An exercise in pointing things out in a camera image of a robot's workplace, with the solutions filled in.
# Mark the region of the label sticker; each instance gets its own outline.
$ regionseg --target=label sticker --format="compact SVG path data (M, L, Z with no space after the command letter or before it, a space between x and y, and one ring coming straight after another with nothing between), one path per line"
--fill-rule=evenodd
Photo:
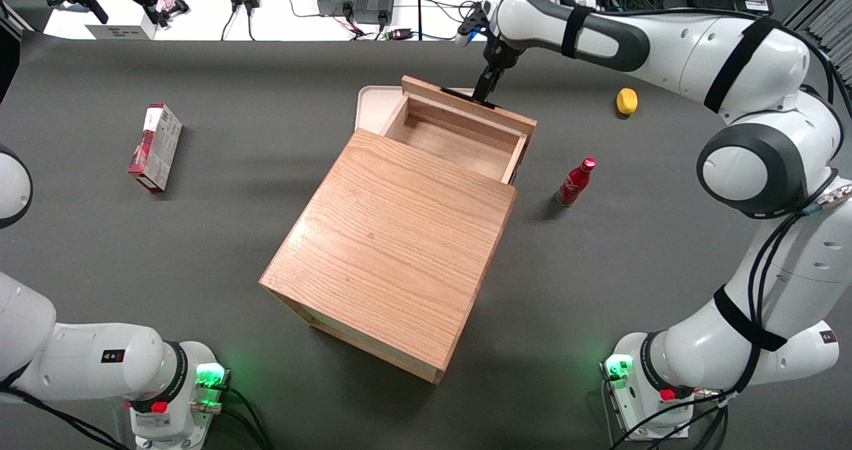
M822 331L819 332L819 335L822 335L822 343L836 343L837 335L834 335L832 331Z
M101 363L119 364L124 361L124 350L104 350L101 352Z
M171 416L167 413L137 413L136 426L158 429L171 425Z
M769 4L766 2L746 1L745 3L746 9L750 11L766 11L766 13L769 13Z

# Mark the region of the white desk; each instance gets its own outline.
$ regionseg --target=white desk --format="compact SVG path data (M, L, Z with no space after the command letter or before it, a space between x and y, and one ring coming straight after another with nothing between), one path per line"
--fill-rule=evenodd
M168 28L158 29L155 41L218 41L222 28L231 16L229 0L184 0L190 11L174 16ZM435 0L447 4L461 4L468 0ZM127 0L100 0L107 14L122 6L138 7ZM344 29L333 17L296 17L289 0L260 0L261 7L252 14L252 34L258 41L347 41L352 33ZM292 0L296 13L317 13L316 0ZM423 33L436 37L454 37L459 23L452 20L441 8L422 1ZM455 7L444 7L450 16L460 19ZM86 29L87 23L99 23L93 13L53 11L45 27L45 34L68 39L94 39ZM417 30L417 0L395 0L393 20L386 29L410 27ZM365 32L376 32L377 25L359 25ZM240 7L226 31L226 41L250 40L246 10Z

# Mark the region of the coca-cola bottle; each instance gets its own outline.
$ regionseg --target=coca-cola bottle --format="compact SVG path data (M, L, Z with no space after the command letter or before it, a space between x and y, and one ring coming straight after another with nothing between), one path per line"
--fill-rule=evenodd
M594 159L585 158L583 164L569 172L565 178L565 182L556 191L556 196L554 196L556 197L556 201L565 207L571 207L571 204L577 200L580 193L585 189L585 186L588 186L588 177L590 177L593 168Z

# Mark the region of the white box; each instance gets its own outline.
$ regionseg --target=white box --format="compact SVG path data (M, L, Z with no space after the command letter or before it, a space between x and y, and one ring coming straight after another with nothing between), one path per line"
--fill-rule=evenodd
M131 0L97 1L109 15L109 20L106 23L101 23L94 13L88 13L86 29L96 39L148 41L154 38L157 25L151 22L151 19L145 14L145 10L136 2Z

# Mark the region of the warning sticker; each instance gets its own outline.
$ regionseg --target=warning sticker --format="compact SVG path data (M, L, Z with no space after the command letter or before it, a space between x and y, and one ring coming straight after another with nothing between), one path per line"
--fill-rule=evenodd
M101 352L101 363L118 364L124 361L124 349L104 350Z
M837 341L837 335L834 335L832 331L822 331L819 332L819 335L822 335L822 343L835 343Z

